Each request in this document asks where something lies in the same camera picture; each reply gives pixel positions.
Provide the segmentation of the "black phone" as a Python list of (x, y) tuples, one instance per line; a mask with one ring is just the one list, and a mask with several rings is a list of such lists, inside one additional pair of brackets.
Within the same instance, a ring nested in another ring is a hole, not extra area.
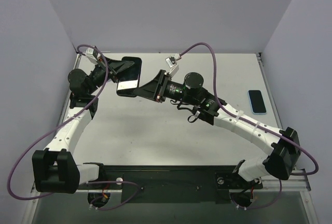
[(122, 97), (136, 97), (134, 91), (139, 87), (142, 59), (138, 57), (123, 57), (121, 60), (125, 62), (125, 65), (129, 64), (129, 62), (133, 62), (133, 65), (126, 68), (120, 75), (116, 93)]

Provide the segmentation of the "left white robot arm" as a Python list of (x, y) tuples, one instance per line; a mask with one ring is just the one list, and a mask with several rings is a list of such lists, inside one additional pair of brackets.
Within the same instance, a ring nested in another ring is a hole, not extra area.
[(105, 186), (107, 176), (104, 165), (97, 162), (76, 164), (72, 153), (85, 127), (96, 114), (98, 99), (93, 93), (108, 80), (117, 84), (130, 81), (137, 86), (142, 60), (137, 57), (123, 57), (121, 60), (107, 59), (107, 64), (108, 74), (100, 63), (95, 65), (90, 74), (79, 68), (69, 73), (71, 94), (67, 117), (53, 140), (44, 150), (37, 150), (32, 156), (35, 187), (38, 192), (75, 193), (79, 186), (85, 183), (97, 189)]

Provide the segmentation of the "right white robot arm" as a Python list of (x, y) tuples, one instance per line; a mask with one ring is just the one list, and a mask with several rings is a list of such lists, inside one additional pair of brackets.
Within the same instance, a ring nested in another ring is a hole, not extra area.
[(176, 83), (161, 70), (153, 80), (135, 89), (134, 94), (159, 103), (174, 100), (179, 102), (177, 109), (191, 105), (190, 112), (195, 120), (229, 130), (261, 149), (263, 154), (259, 157), (238, 163), (231, 175), (235, 186), (244, 187), (267, 175), (289, 179), (301, 154), (297, 132), (292, 128), (274, 128), (250, 118), (225, 101), (217, 100), (203, 87), (203, 82), (199, 73), (191, 72), (184, 77), (183, 83)]

